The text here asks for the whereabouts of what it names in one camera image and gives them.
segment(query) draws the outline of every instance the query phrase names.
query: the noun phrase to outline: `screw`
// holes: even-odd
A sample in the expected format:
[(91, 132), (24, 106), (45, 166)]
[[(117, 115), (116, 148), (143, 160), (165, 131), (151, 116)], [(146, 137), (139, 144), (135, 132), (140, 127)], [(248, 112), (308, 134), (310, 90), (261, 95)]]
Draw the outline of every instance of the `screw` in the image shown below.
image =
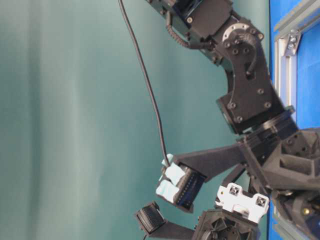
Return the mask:
[(236, 120), (237, 120), (238, 123), (240, 124), (240, 123), (242, 123), (242, 121), (243, 121), (244, 119), (243, 119), (242, 116), (238, 116), (238, 117), (236, 118)]
[(237, 104), (235, 103), (235, 102), (231, 102), (231, 103), (229, 103), (229, 105), (228, 105), (228, 108), (229, 109), (235, 109), (237, 107)]
[(186, 21), (188, 24), (191, 24), (194, 21), (194, 19), (192, 17), (188, 17)]
[(249, 48), (243, 49), (243, 53), (244, 53), (244, 54), (248, 54), (249, 52), (250, 52)]
[(262, 88), (259, 88), (258, 91), (257, 91), (257, 93), (258, 93), (259, 95), (262, 95), (262, 94), (265, 93), (265, 90), (263, 90)]
[(260, 207), (264, 207), (266, 205), (266, 200), (262, 197), (258, 197), (255, 204)]
[(267, 102), (264, 104), (264, 107), (265, 107), (266, 109), (271, 108), (271, 103), (267, 101)]
[(310, 209), (305, 207), (305, 208), (302, 210), (302, 213), (303, 213), (303, 215), (309, 215), (309, 214), (310, 214)]
[(236, 186), (232, 186), (232, 187), (230, 188), (230, 193), (231, 193), (232, 195), (237, 196), (238, 193), (239, 193), (239, 188), (237, 188)]
[(290, 43), (295, 43), (297, 41), (297, 38), (295, 36), (291, 36)]
[(235, 48), (235, 49), (232, 50), (232, 54), (233, 54), (233, 55), (238, 55), (238, 53), (239, 53), (239, 50), (238, 50), (238, 49)]
[(225, 47), (226, 49), (230, 48), (230, 46), (231, 46), (230, 42), (225, 42), (225, 43), (224, 43), (224, 47)]
[(257, 30), (254, 29), (254, 28), (251, 28), (251, 29), (250, 29), (250, 33), (251, 33), (251, 34), (256, 34), (256, 33), (257, 33)]

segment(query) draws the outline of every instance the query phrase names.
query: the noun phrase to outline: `black cable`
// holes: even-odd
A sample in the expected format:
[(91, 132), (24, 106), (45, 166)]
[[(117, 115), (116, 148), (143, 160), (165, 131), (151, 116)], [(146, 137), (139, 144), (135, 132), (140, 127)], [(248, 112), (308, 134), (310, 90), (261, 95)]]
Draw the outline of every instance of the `black cable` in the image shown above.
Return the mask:
[(136, 55), (138, 57), (138, 60), (139, 60), (139, 63), (140, 63), (140, 66), (141, 66), (141, 69), (142, 69), (142, 72), (143, 72), (143, 75), (144, 75), (146, 87), (148, 89), (148, 92), (149, 92), (149, 95), (150, 95), (150, 98), (151, 98), (151, 102), (152, 102), (152, 106), (153, 106), (153, 109), (154, 109), (154, 112), (155, 112), (155, 116), (156, 116), (156, 121), (157, 121), (158, 129), (159, 129), (159, 136), (160, 136), (160, 142), (161, 142), (161, 148), (162, 148), (164, 161), (166, 163), (166, 166), (169, 167), (170, 163), (169, 163), (169, 160), (168, 160), (168, 157), (167, 157), (167, 151), (166, 151), (164, 133), (163, 133), (163, 129), (162, 129), (161, 117), (160, 117), (160, 114), (159, 114), (159, 109), (158, 109), (158, 106), (157, 106), (155, 95), (154, 95), (154, 92), (153, 92), (152, 87), (151, 87), (151, 83), (150, 83), (149, 76), (148, 76), (148, 73), (147, 73), (147, 70), (146, 70), (146, 66), (145, 66), (144, 60), (142, 58), (142, 55), (141, 55), (141, 52), (140, 52), (140, 48), (139, 48), (135, 33), (134, 33), (134, 31), (133, 31), (133, 29), (131, 27), (131, 24), (129, 22), (129, 19), (128, 19), (128, 16), (127, 16), (127, 13), (126, 13), (126, 10), (125, 10), (125, 7), (124, 7), (124, 3), (123, 3), (122, 0), (118, 0), (118, 3), (119, 3), (119, 6), (120, 6), (120, 10), (121, 10), (123, 19), (125, 21), (125, 24), (126, 24), (128, 30), (129, 30), (130, 36), (132, 38), (133, 45), (134, 45), (134, 48), (135, 48), (135, 51), (136, 51)]

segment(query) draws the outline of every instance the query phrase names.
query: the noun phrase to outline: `green wall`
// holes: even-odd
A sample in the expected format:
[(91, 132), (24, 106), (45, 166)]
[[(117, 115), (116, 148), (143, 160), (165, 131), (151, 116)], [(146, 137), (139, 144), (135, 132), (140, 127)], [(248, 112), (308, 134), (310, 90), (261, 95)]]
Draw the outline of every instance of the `green wall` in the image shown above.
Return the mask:
[[(168, 152), (232, 144), (215, 103), (223, 70), (175, 44), (145, 1), (124, 4)], [(268, 53), (268, 3), (234, 6), (266, 33)], [(190, 228), (213, 207), (226, 174), (202, 188), (192, 215), (155, 196), (156, 119), (116, 0), (0, 1), (0, 52), (0, 239), (140, 239), (133, 214), (153, 200)]]

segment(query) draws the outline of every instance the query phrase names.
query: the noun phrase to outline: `white connector housing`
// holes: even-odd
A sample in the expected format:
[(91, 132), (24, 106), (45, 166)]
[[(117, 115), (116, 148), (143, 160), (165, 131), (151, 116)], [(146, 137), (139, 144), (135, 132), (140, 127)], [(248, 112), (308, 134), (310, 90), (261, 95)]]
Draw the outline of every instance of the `white connector housing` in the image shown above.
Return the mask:
[(267, 196), (256, 193), (248, 197), (243, 194), (243, 188), (233, 182), (227, 187), (220, 186), (217, 197), (220, 202), (216, 201), (216, 205), (228, 212), (240, 213), (245, 219), (257, 224), (269, 209), (270, 200)]

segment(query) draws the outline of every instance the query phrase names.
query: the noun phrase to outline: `wire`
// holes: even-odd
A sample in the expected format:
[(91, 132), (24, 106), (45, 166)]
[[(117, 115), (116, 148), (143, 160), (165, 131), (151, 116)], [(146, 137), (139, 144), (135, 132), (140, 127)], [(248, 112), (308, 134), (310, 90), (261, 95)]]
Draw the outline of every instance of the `wire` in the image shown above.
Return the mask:
[(169, 11), (166, 12), (166, 25), (165, 28), (170, 34), (170, 36), (182, 47), (185, 47), (187, 49), (209, 49), (212, 47), (211, 42), (202, 42), (202, 43), (189, 43), (188, 41), (183, 40), (172, 28), (172, 15)]
[(160, 136), (160, 142), (161, 142), (161, 148), (162, 148), (164, 161), (165, 161), (166, 166), (169, 167), (170, 163), (169, 163), (169, 160), (168, 160), (168, 157), (167, 157), (167, 150), (166, 150), (166, 145), (165, 145), (165, 138), (164, 138), (164, 132), (163, 132), (163, 128), (162, 128), (161, 117), (160, 117), (160, 114), (159, 114), (159, 109), (158, 109), (158, 106), (157, 106), (155, 95), (154, 95), (153, 89), (151, 87), (151, 83), (150, 83), (149, 76), (148, 76), (148, 73), (147, 73), (147, 70), (146, 70), (146, 66), (145, 66), (144, 60), (142, 58), (142, 55), (141, 55), (141, 52), (140, 52), (140, 48), (139, 48), (135, 33), (134, 33), (134, 31), (133, 31), (133, 29), (131, 27), (130, 21), (128, 19), (128, 16), (127, 16), (127, 13), (126, 13), (126, 10), (125, 10), (125, 7), (124, 7), (124, 3), (123, 3), (122, 0), (118, 0), (118, 3), (119, 3), (119, 6), (120, 6), (120, 10), (121, 10), (123, 19), (125, 21), (125, 24), (126, 24), (128, 30), (129, 30), (130, 36), (132, 38), (133, 45), (134, 45), (134, 48), (135, 48), (135, 51), (136, 51), (136, 55), (138, 57), (138, 60), (139, 60), (139, 63), (140, 63), (140, 66), (141, 66), (141, 69), (142, 69), (142, 72), (143, 72), (143, 76), (144, 76), (144, 79), (145, 79), (145, 84), (146, 84), (146, 87), (148, 89), (148, 92), (149, 92), (149, 95), (150, 95), (150, 98), (151, 98), (151, 102), (152, 102), (152, 106), (153, 106), (153, 109), (154, 109), (154, 112), (155, 112), (155, 116), (156, 116), (156, 121), (157, 121), (157, 125), (158, 125), (158, 130), (159, 130), (159, 136)]

